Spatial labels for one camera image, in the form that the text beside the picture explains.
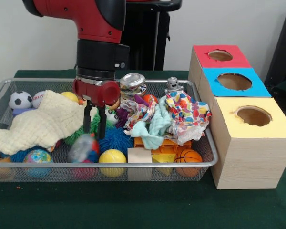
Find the green table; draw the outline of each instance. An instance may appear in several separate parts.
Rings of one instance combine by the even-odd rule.
[[[74,75],[19,71],[16,77]],[[216,190],[210,171],[199,182],[0,183],[0,228],[25,227],[286,229],[286,170],[275,190]]]

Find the shape sorter box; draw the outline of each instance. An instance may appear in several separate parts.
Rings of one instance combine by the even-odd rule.
[[[144,148],[128,148],[128,163],[152,163],[152,152]],[[129,181],[152,180],[152,168],[128,168]]]
[[[203,68],[251,68],[250,63],[237,45],[194,45],[188,80],[197,89]]]
[[[271,97],[253,68],[203,68],[198,89],[211,111],[215,97]]]
[[[286,167],[286,117],[273,98],[216,98],[210,127],[217,189],[276,188]]]

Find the circular hole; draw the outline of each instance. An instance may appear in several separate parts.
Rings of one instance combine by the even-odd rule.
[[[243,119],[244,123],[250,125],[265,126],[272,120],[267,111],[256,106],[241,107],[236,114]]]
[[[241,74],[225,73],[218,77],[218,81],[228,89],[247,90],[252,86],[252,82]]]
[[[233,59],[230,53],[219,49],[209,52],[208,56],[215,61],[230,61]]]

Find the wire mesh basket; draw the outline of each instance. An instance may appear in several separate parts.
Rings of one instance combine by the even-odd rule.
[[[13,121],[9,100],[12,93],[26,91],[31,95],[44,90],[57,93],[72,91],[72,79],[10,79],[0,84],[0,128],[8,129]],[[179,81],[184,90],[200,100],[196,87],[190,81]],[[147,94],[157,98],[164,96],[165,80],[147,80]],[[216,147],[209,129],[199,141],[192,143],[192,149],[200,153],[203,163],[124,163],[106,164],[67,163],[70,146],[62,144],[50,153],[53,163],[0,163],[0,181],[7,182],[68,182],[68,181],[198,181],[207,169],[218,161]],[[183,177],[180,169],[197,170],[195,177]],[[104,174],[121,174],[107,177]]]

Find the yellow foam ball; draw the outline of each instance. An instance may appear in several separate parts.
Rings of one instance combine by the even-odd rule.
[[[126,157],[120,150],[109,149],[102,153],[99,163],[126,163]],[[124,173],[125,168],[101,168],[100,171],[107,177],[116,178]]]
[[[70,99],[73,102],[79,103],[79,100],[78,100],[76,94],[74,94],[72,92],[63,92],[63,93],[61,93],[61,95],[65,96],[66,98]]]

